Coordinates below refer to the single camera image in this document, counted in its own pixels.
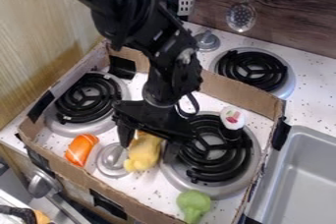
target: black coil burner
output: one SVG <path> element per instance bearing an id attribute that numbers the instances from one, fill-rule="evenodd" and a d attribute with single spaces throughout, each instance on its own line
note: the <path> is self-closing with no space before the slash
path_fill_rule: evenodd
<path id="1" fill-rule="evenodd" d="M 228 181 L 248 169 L 252 140 L 246 133 L 242 134 L 240 140 L 226 140 L 223 136 L 222 122 L 215 115 L 198 115 L 190 122 L 196 137 L 181 148 L 179 159 L 187 165 L 187 176 L 193 183 Z M 208 137 L 217 138 L 221 142 L 210 143 Z M 221 154 L 211 157 L 213 151 L 221 151 Z"/>
<path id="2" fill-rule="evenodd" d="M 287 66 L 260 52 L 229 51 L 217 64 L 217 73 L 266 91 L 280 87 L 287 77 Z"/>
<path id="3" fill-rule="evenodd" d="M 87 73 L 55 102 L 56 116 L 61 124 L 90 122 L 106 115 L 120 99 L 121 89 L 113 79 Z"/>

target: toy stove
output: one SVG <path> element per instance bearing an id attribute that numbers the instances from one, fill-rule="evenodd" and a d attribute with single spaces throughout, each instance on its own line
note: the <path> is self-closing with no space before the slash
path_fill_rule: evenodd
<path id="1" fill-rule="evenodd" d="M 46 125 L 55 134 L 74 138 L 112 129 L 112 103 L 130 99 L 123 81 L 107 72 L 88 72 L 70 87 L 46 113 Z"/>
<path id="2" fill-rule="evenodd" d="M 227 140 L 218 115 L 200 114 L 190 122 L 195 138 L 184 145 L 170 164 L 160 163 L 168 181 L 180 191 L 198 190 L 223 199 L 247 187 L 257 168 L 260 146 L 244 128 L 238 140 Z"/>
<path id="3" fill-rule="evenodd" d="M 286 99 L 295 87 L 291 66 L 266 50 L 234 48 L 213 59 L 209 70 L 227 78 L 253 85 Z"/>

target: silver drip pan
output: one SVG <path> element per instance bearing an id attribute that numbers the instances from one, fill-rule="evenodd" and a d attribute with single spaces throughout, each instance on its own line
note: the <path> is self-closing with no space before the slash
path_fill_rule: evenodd
<path id="1" fill-rule="evenodd" d="M 169 164 L 164 163 L 161 159 L 160 170 L 167 180 L 182 192 L 187 190 L 198 190 L 216 200 L 236 195 L 251 183 L 261 157 L 260 145 L 255 135 L 248 127 L 244 127 L 244 131 L 252 140 L 251 158 L 248 169 L 234 179 L 217 183 L 192 183 L 191 178 L 186 174 L 186 169 L 183 167 L 184 165 L 178 158 Z M 211 139 L 215 140 L 213 137 L 209 136 L 207 141 Z"/>
<path id="2" fill-rule="evenodd" d="M 280 56 L 264 50 L 264 49 L 260 49 L 260 48 L 254 48 L 254 47 L 238 47 L 238 48 L 232 48 L 228 51 L 225 51 L 221 54 L 219 54 L 218 56 L 216 56 L 210 63 L 209 65 L 209 71 L 210 72 L 214 72 L 214 73 L 218 73 L 217 69 L 218 69 L 218 61 L 224 56 L 226 55 L 229 51 L 233 51 L 233 50 L 237 50 L 238 53 L 245 53 L 245 52 L 260 52 L 260 53 L 264 53 L 264 54 L 268 54 L 270 56 L 273 56 L 274 58 L 278 59 L 284 66 L 287 66 L 287 76 L 284 79 L 283 84 L 270 91 L 270 93 L 274 94 L 275 96 L 281 98 L 281 99 L 286 99 L 287 97 L 289 97 L 291 95 L 291 93 L 294 91 L 295 88 L 295 84 L 296 84 L 296 78 L 295 78 L 295 74 L 294 71 L 292 69 L 292 67 L 284 60 L 282 59 Z"/>
<path id="3" fill-rule="evenodd" d="M 89 72 L 90 74 L 102 74 L 104 75 L 105 79 L 112 79 L 121 89 L 121 95 L 123 100 L 129 100 L 131 99 L 130 92 L 126 86 L 126 84 L 118 79 L 117 77 L 105 73 L 105 72 Z M 75 136 L 79 134 L 93 134 L 93 135 L 99 135 L 106 131 L 111 130 L 115 123 L 112 121 L 112 113 L 113 110 L 110 110 L 102 117 L 86 122 L 86 123 L 65 123 L 61 124 L 59 120 L 56 117 L 57 109 L 55 104 L 52 104 L 50 108 L 45 113 L 46 118 L 46 125 L 47 127 L 55 134 L 58 134 L 63 137 L 67 138 L 74 138 Z"/>

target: stove burner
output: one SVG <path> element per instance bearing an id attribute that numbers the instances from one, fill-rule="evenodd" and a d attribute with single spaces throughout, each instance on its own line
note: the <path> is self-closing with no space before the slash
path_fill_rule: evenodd
<path id="1" fill-rule="evenodd" d="M 94 121 L 121 98 L 119 85 L 109 76 L 87 73 L 55 102 L 56 117 L 61 124 Z"/>
<path id="2" fill-rule="evenodd" d="M 287 78 L 287 67 L 277 58 L 261 52 L 229 51 L 217 64 L 219 75 L 266 91 L 280 87 Z"/>
<path id="3" fill-rule="evenodd" d="M 244 127 L 237 142 L 223 137 L 218 113 L 202 112 L 190 119 L 195 138 L 183 146 L 170 163 L 160 161 L 160 171 L 178 190 L 198 190 L 212 199 L 234 196 L 251 184 L 261 157 L 255 135 Z"/>
<path id="4" fill-rule="evenodd" d="M 227 181 L 248 169 L 252 140 L 246 133 L 240 140 L 226 140 L 221 120 L 214 115 L 199 115 L 190 122 L 196 137 L 182 147 L 179 158 L 188 165 L 193 183 Z"/>

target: yellow toy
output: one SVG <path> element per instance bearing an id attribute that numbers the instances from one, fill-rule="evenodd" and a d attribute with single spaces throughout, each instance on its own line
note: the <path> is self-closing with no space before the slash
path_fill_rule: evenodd
<path id="1" fill-rule="evenodd" d="M 160 144 L 163 139 L 154 135 L 137 131 L 137 136 L 131 141 L 129 159 L 124 161 L 128 172 L 144 171 L 157 163 L 160 156 Z"/>

